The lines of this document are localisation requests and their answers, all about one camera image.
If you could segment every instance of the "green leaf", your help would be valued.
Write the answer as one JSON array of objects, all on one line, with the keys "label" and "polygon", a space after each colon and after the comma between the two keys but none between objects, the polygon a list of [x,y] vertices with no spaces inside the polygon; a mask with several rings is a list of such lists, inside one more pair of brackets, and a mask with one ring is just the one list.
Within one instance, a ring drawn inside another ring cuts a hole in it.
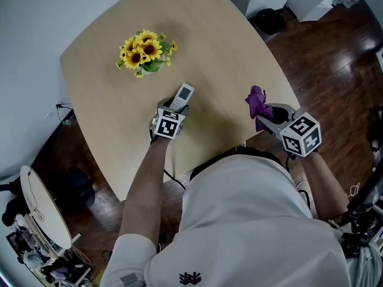
[{"label": "green leaf", "polygon": [[172,47],[171,45],[169,45],[167,42],[164,42],[164,41],[160,42],[160,45],[162,46],[161,48],[162,52],[167,52],[167,53],[169,53],[169,50]]},{"label": "green leaf", "polygon": [[160,68],[160,66],[158,65],[156,59],[154,59],[150,62],[142,64],[141,68],[147,72],[156,72]]}]

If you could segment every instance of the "purple cloth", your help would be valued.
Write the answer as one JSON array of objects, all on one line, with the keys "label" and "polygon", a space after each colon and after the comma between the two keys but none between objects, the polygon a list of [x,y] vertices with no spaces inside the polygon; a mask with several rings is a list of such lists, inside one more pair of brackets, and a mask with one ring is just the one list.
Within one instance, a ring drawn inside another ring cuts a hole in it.
[{"label": "purple cloth", "polygon": [[[268,120],[273,120],[273,107],[265,104],[266,102],[266,92],[263,91],[259,86],[252,86],[250,94],[245,99],[247,104],[250,106],[250,117],[251,119],[256,118],[257,115],[262,115]],[[262,131],[265,127],[261,122],[256,119],[256,131]]]}]

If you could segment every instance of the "artificial flower arrangement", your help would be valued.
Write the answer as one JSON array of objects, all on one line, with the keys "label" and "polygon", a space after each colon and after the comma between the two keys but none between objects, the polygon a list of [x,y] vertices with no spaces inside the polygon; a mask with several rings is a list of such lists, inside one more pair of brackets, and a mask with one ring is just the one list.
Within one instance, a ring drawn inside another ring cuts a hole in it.
[{"label": "artificial flower arrangement", "polygon": [[170,66],[170,55],[177,50],[177,45],[165,42],[165,34],[157,36],[149,30],[140,30],[120,46],[120,60],[117,67],[125,65],[136,70],[134,76],[142,78],[144,75],[158,71],[164,64]]}]

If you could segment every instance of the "electrical outlet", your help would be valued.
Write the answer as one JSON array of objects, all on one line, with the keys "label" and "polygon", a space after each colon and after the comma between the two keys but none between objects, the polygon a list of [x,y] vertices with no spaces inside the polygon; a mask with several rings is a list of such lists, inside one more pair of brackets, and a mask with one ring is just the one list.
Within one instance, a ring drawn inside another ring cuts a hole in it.
[{"label": "electrical outlet", "polygon": [[48,117],[51,117],[52,115],[54,115],[54,112],[49,112],[45,117],[48,118]]}]

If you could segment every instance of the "round white object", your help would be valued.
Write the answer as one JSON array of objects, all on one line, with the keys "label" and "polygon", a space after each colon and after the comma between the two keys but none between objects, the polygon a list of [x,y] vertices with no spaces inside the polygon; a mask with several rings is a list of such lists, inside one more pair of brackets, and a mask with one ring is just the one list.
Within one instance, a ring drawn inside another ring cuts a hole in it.
[{"label": "round white object", "polygon": [[68,227],[48,190],[36,172],[29,166],[20,170],[24,198],[38,226],[55,244],[63,249],[72,246]]}]

